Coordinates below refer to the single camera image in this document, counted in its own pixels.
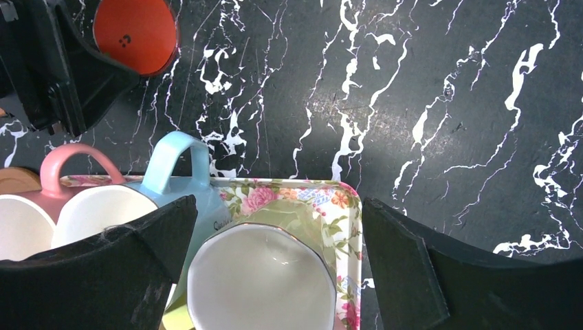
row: black marble surface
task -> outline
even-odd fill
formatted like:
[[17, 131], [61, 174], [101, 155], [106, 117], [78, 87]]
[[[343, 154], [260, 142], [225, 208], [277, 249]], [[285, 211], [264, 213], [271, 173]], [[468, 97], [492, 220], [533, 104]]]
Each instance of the black marble surface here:
[[[71, 0], [87, 40], [98, 1]], [[435, 230], [541, 263], [583, 255], [583, 7], [566, 0], [172, 0], [162, 75], [72, 140], [0, 121], [0, 166], [55, 146], [143, 173], [180, 129], [212, 173], [336, 179]], [[188, 175], [187, 161], [175, 169]], [[102, 173], [77, 157], [64, 174]], [[382, 329], [363, 262], [362, 329]]]

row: wooden coaster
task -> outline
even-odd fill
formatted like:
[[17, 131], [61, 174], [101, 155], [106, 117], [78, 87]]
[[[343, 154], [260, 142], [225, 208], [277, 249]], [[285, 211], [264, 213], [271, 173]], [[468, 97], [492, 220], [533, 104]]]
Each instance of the wooden coaster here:
[[40, 190], [39, 176], [25, 168], [9, 167], [0, 169], [0, 194], [16, 194]]

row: mug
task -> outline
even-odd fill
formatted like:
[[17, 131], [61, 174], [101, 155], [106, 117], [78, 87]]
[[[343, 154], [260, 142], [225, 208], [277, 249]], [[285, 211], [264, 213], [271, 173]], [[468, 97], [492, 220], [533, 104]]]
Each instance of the mug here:
[[125, 182], [107, 156], [86, 144], [64, 144], [41, 164], [41, 190], [0, 195], [0, 260], [20, 261], [50, 250], [55, 223], [65, 203], [87, 187], [64, 187], [59, 182], [63, 164], [73, 155], [92, 156], [111, 176]]
[[[182, 153], [190, 149], [192, 177], [172, 177]], [[206, 144], [192, 136], [175, 131], [164, 136], [155, 146], [141, 182], [87, 189], [72, 198], [60, 213], [52, 247], [67, 245], [137, 219], [153, 210], [187, 195], [196, 197], [198, 217], [192, 232], [182, 274], [205, 239], [214, 234], [216, 223], [228, 223], [231, 215], [210, 185], [209, 153]], [[173, 287], [168, 306], [186, 291], [186, 276]]]
[[196, 329], [332, 330], [336, 251], [322, 217], [272, 201], [210, 237], [188, 270]]

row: black plastic holder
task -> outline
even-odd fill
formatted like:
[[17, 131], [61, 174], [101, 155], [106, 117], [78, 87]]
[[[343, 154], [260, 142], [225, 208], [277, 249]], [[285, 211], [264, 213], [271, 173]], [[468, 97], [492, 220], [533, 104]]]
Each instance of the black plastic holder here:
[[79, 35], [63, 0], [0, 0], [0, 108], [31, 130], [78, 136], [140, 83]]
[[583, 325], [583, 259], [542, 265], [493, 254], [376, 199], [365, 199], [362, 222], [386, 330]]

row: red circular object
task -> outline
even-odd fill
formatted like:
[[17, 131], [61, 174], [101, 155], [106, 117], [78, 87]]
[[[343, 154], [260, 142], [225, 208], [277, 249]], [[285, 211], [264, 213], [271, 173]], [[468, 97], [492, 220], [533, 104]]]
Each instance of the red circular object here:
[[178, 46], [176, 22], [165, 0], [102, 0], [93, 35], [103, 54], [143, 76], [166, 69]]

